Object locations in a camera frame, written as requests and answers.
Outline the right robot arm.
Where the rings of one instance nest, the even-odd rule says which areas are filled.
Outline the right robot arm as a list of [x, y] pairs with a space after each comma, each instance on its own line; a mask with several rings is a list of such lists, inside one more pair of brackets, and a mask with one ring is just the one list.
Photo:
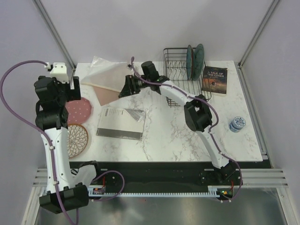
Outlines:
[[212, 129], [218, 124], [219, 118], [216, 110], [207, 102], [205, 96], [187, 93], [168, 77], [160, 76], [151, 61], [142, 64], [143, 75], [137, 72], [133, 62], [126, 65], [126, 68], [130, 69], [133, 74], [125, 76], [125, 84], [119, 98], [138, 94], [142, 89], [149, 87], [157, 94], [183, 106], [186, 125], [198, 134], [209, 153], [216, 182], [222, 185], [229, 182], [239, 165], [221, 151], [213, 136]]

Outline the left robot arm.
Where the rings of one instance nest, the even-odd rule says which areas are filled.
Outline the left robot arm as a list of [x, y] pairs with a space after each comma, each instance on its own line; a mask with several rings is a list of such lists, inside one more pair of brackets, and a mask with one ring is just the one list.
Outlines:
[[73, 78], [73, 84], [71, 87], [68, 82], [46, 76], [40, 76], [34, 83], [38, 96], [35, 124], [41, 130], [47, 166], [46, 194], [40, 197], [39, 203], [55, 214], [87, 206], [90, 183], [99, 184], [103, 179], [95, 161], [81, 164], [77, 175], [71, 173], [66, 103], [81, 99], [77, 76]]

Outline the dark blue glazed plate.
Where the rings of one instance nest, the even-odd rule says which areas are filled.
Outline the dark blue glazed plate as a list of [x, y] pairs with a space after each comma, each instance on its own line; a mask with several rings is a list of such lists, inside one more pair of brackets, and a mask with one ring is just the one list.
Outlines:
[[194, 73], [194, 50], [191, 45], [188, 45], [187, 47], [186, 72], [187, 79], [190, 80]]

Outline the orange flower pattern plate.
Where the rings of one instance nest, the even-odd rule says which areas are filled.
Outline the orange flower pattern plate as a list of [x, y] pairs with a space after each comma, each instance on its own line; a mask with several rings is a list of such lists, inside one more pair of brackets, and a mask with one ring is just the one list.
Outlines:
[[80, 155], [89, 143], [87, 129], [80, 124], [70, 124], [68, 126], [67, 152], [69, 158]]

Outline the pink polka dot plate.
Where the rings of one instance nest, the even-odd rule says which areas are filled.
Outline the pink polka dot plate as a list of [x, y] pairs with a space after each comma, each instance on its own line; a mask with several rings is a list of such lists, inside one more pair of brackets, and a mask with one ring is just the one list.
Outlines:
[[89, 119], [92, 113], [92, 105], [84, 97], [80, 100], [67, 102], [66, 109], [68, 112], [68, 124], [83, 124]]

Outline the grey-green ceramic plate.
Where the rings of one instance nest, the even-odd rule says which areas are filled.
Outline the grey-green ceramic plate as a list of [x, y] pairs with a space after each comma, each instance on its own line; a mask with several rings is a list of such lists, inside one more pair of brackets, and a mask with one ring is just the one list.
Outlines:
[[204, 59], [204, 47], [203, 44], [199, 44], [194, 50], [194, 61], [193, 61], [193, 72], [191, 75], [191, 79], [196, 81], [199, 79], [203, 66], [205, 63]]

